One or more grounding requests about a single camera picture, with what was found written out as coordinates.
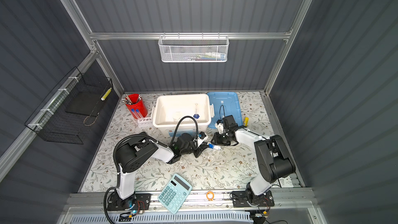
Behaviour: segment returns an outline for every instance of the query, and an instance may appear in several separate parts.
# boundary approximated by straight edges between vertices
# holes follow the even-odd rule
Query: leaf pattern
[[[249,117],[248,127],[262,135],[273,135],[259,92],[237,92],[242,117]],[[150,116],[159,96],[166,94],[142,94],[142,100]],[[119,103],[104,139],[100,144],[81,192],[104,192],[116,186],[117,174],[113,163],[113,148],[123,137],[145,131],[157,140],[169,143],[155,127],[138,128],[137,121],[123,103]],[[216,129],[207,129],[212,138]],[[256,154],[249,147],[224,147],[221,151],[206,149],[201,156],[184,155],[180,161],[167,164],[150,158],[136,174],[136,191],[161,191],[174,173],[182,175],[196,189],[245,188],[259,173]],[[280,179],[282,187],[293,187],[290,177]]]

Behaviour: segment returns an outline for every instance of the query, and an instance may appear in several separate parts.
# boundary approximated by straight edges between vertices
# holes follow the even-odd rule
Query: black wire basket
[[[111,88],[108,77],[79,73],[64,89],[58,89],[59,95],[48,107],[41,109],[42,102],[25,125],[44,141],[83,144],[107,103],[106,96],[114,93]]]

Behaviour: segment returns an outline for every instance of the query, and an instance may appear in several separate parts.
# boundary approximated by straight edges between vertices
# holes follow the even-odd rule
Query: blue plastic lid
[[[225,116],[232,115],[239,126],[243,125],[239,99],[235,92],[209,92],[207,95],[210,99],[210,105],[213,104],[214,106],[214,117],[211,118],[209,128],[216,129],[215,123],[220,119],[221,105],[224,106]],[[223,115],[224,111],[221,108],[221,117]]]

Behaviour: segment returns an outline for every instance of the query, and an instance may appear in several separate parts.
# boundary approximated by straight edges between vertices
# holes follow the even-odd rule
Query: white mesh basket
[[[162,62],[226,62],[229,40],[159,38]]]

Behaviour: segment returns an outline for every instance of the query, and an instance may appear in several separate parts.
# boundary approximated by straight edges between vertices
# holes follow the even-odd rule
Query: yellow marker
[[[106,99],[106,97],[108,97],[108,95],[111,93],[112,88],[109,88],[108,91],[102,96],[101,100],[104,101]]]
[[[243,121],[244,126],[248,126],[249,118],[245,117],[245,121]]]

